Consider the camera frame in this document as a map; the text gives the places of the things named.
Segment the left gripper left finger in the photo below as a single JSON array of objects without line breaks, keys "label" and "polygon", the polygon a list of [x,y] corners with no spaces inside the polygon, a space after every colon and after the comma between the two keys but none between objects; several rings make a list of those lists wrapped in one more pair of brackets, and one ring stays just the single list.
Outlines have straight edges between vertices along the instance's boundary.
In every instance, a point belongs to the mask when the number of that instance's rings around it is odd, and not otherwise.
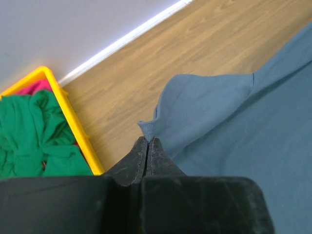
[{"label": "left gripper left finger", "polygon": [[3,234],[138,234],[148,142],[102,175],[25,177],[0,183]]}]

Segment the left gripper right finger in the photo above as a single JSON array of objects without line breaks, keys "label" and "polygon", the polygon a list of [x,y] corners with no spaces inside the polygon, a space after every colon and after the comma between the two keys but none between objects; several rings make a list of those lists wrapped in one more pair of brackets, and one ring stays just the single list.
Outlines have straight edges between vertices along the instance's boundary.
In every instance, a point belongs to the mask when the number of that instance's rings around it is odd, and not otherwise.
[{"label": "left gripper right finger", "polygon": [[139,163],[131,184],[131,234],[272,234],[259,186],[246,177],[187,176],[160,140],[140,137],[131,149]]}]

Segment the blue-grey t-shirt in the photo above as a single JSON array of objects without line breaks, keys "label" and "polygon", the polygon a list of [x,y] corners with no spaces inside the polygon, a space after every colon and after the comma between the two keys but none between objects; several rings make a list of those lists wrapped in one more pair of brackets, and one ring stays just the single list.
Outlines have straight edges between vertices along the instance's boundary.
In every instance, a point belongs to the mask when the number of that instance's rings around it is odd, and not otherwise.
[{"label": "blue-grey t-shirt", "polygon": [[254,73],[173,77],[138,125],[187,175],[255,181],[278,234],[311,233],[310,24]]}]

